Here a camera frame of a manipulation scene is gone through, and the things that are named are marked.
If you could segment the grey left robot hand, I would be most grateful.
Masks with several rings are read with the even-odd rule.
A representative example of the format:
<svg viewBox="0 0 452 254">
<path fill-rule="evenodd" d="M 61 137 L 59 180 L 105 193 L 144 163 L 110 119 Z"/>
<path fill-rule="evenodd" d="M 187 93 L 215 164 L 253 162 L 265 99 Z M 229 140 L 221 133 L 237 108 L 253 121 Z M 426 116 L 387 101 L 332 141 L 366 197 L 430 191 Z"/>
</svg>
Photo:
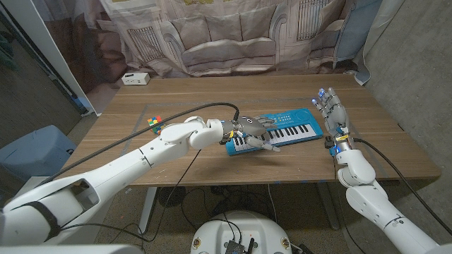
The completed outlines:
<svg viewBox="0 0 452 254">
<path fill-rule="evenodd" d="M 246 143 L 252 147 L 260 147 L 275 152 L 280 151 L 279 147 L 272 146 L 266 141 L 258 139 L 261 135 L 265 136 L 266 139 L 269 139 L 267 129 L 277 128 L 275 121 L 266 116 L 256 116 L 254 118 L 240 116 L 236 121 L 223 121 L 222 127 L 224 136 L 220 141 L 221 145 L 230 141 L 230 138 L 234 134 L 240 134 L 245 138 Z"/>
</svg>

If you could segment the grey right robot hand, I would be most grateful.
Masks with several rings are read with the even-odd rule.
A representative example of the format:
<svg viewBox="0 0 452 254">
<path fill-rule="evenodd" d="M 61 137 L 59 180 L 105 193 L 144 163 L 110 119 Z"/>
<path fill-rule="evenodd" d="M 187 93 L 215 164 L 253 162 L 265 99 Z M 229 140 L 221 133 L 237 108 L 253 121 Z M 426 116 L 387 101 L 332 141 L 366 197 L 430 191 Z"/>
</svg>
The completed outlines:
<svg viewBox="0 0 452 254">
<path fill-rule="evenodd" d="M 326 148 L 332 155 L 352 149 L 349 117 L 333 88 L 319 90 L 319 100 L 312 100 L 325 121 L 326 130 L 331 137 L 326 139 Z"/>
</svg>

